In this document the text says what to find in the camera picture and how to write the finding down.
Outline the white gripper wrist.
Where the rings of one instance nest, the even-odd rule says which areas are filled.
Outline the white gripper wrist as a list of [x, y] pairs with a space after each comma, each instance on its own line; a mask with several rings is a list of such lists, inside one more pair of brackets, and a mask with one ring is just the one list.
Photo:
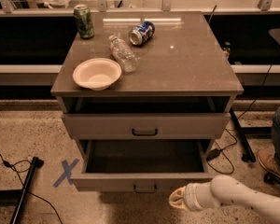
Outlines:
[[202, 211], [212, 206], [210, 183], [190, 183], [169, 196], [169, 204], [177, 209]]

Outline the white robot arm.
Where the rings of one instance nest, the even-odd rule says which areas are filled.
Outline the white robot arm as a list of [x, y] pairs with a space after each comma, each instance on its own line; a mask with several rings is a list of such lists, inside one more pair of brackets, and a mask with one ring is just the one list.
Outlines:
[[189, 183], [178, 188], [170, 195], [169, 204], [187, 211], [237, 205], [280, 224], [279, 197], [251, 189], [228, 175], [217, 175], [209, 182]]

